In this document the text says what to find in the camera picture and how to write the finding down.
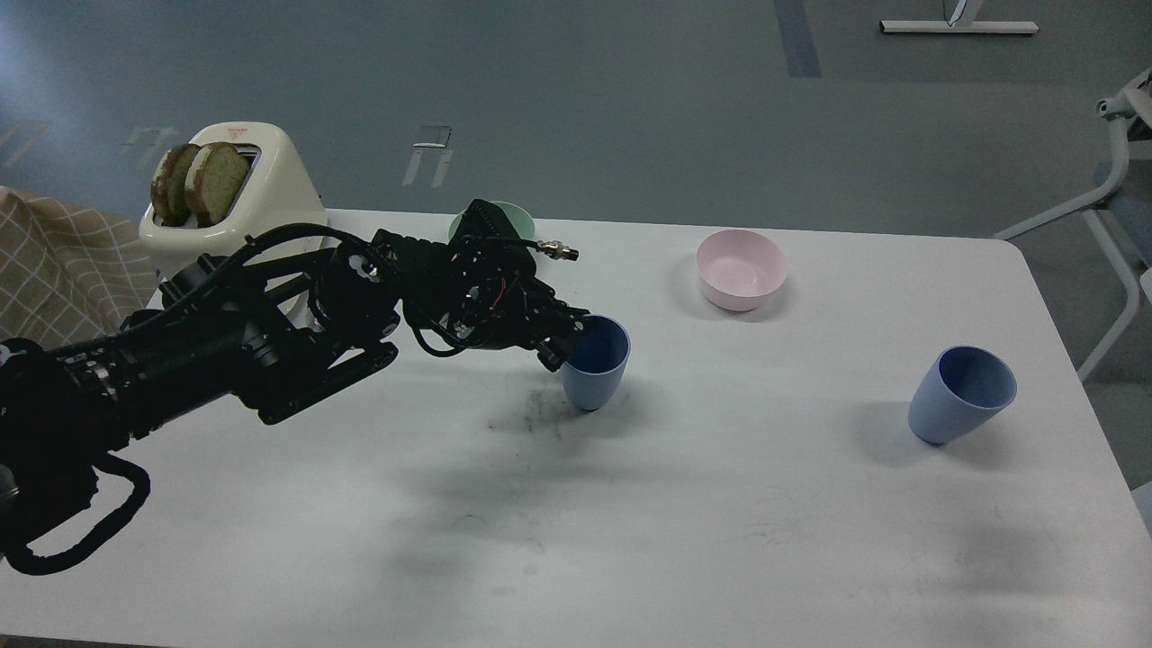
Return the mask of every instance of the pink bowl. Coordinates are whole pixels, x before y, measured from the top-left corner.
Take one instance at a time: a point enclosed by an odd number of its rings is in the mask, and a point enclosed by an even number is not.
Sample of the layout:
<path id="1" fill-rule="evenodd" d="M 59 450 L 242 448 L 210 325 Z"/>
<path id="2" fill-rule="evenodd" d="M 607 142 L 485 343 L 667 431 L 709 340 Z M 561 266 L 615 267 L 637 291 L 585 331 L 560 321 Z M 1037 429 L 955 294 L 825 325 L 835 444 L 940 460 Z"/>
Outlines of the pink bowl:
<path id="1" fill-rule="evenodd" d="M 785 282 L 788 265 L 775 243 L 756 232 L 725 229 L 696 249 L 704 296 L 727 310 L 752 310 Z"/>

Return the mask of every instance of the plaid fabric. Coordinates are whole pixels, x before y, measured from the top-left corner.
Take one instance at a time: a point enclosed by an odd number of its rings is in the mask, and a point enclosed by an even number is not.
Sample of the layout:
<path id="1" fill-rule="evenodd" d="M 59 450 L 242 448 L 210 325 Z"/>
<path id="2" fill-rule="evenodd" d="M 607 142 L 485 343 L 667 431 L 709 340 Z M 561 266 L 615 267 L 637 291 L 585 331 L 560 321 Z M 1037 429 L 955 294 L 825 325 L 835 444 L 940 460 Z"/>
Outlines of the plaid fabric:
<path id="1" fill-rule="evenodd" d="M 113 332 L 157 284 L 128 219 L 0 187 L 0 339 L 54 348 Z"/>

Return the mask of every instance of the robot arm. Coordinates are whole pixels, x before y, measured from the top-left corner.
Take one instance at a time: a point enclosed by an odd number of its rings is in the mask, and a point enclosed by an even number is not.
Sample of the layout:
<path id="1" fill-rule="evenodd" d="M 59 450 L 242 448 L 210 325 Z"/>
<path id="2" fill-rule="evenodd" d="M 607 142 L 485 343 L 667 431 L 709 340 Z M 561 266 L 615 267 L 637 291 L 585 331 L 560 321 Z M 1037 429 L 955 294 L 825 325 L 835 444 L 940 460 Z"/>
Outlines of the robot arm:
<path id="1" fill-rule="evenodd" d="M 319 235 L 339 244 L 248 264 L 275 244 Z M 3 341 L 0 465 L 15 489 L 0 492 L 0 552 L 25 573 L 79 563 L 147 497 L 147 474 L 111 452 L 228 393 L 274 424 L 371 376 L 396 356 L 386 338 L 401 323 L 397 304 L 433 355 L 518 346 L 556 370 L 592 321 L 536 278 L 528 247 L 577 256 L 559 242 L 520 240 L 484 201 L 469 205 L 448 243 L 384 229 L 365 242 L 287 225 L 230 257 L 202 256 L 161 284 L 164 310 L 137 311 L 120 333 L 54 351 Z M 283 315 L 280 304 L 294 297 L 308 300 L 314 326 Z M 432 347 L 426 331 L 448 348 Z M 128 479 L 132 495 L 73 549 L 35 556 L 30 542 L 89 507 L 94 470 Z"/>

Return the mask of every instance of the blue cup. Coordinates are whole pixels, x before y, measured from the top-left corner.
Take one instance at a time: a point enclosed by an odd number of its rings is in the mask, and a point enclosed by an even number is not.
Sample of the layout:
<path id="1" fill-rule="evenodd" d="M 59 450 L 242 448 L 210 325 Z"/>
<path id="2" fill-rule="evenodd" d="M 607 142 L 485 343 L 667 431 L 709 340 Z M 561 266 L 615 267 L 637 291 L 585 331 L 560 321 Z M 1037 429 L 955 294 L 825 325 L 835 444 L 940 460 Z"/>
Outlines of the blue cup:
<path id="1" fill-rule="evenodd" d="M 568 362 L 560 367 L 560 383 L 568 402 L 592 412 L 604 407 L 620 386 L 632 342 L 620 322 L 591 315 L 592 326 L 576 342 Z"/>
<path id="2" fill-rule="evenodd" d="M 967 435 L 1008 407 L 1016 378 L 1002 360 L 976 347 L 945 349 L 920 382 L 908 409 L 908 427 L 933 445 Z"/>

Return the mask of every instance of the toast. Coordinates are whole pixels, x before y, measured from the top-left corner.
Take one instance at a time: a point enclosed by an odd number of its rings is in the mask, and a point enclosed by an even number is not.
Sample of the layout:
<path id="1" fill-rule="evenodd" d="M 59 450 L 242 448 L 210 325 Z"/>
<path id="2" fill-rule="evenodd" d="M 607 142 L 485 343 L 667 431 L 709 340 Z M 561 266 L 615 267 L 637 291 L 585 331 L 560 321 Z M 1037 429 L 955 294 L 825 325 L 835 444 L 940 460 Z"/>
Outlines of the toast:
<path id="1" fill-rule="evenodd" d="M 184 199 L 197 226 L 211 227 L 228 216 L 248 171 L 248 158 L 227 142 L 200 148 L 184 179 Z"/>
<path id="2" fill-rule="evenodd" d="M 160 225 L 180 227 L 191 216 L 184 201 L 184 178 L 200 148 L 181 144 L 168 149 L 152 174 L 152 211 L 160 217 Z"/>

